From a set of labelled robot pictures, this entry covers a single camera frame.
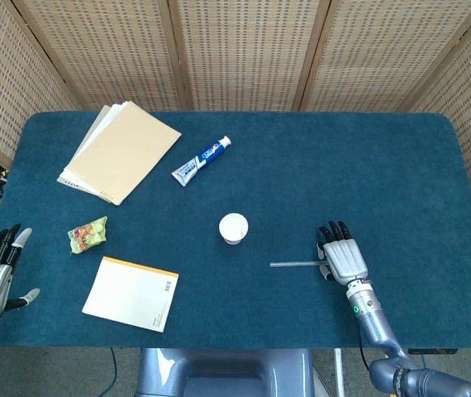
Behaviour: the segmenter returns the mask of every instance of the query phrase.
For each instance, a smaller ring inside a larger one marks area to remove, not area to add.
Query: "snack packet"
[[[86,251],[91,246],[96,246],[106,241],[105,223],[107,217],[96,219],[86,225],[76,227],[69,232],[70,247],[74,254]]]

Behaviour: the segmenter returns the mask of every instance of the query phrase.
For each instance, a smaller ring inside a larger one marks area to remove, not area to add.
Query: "paper cup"
[[[219,233],[225,242],[239,244],[249,231],[249,223],[240,213],[229,213],[219,222]]]

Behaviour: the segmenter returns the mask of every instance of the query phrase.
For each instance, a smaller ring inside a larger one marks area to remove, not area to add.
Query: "notepad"
[[[58,181],[119,205],[180,135],[133,102],[114,104],[100,112]]]
[[[83,313],[163,332],[178,274],[104,256]]]

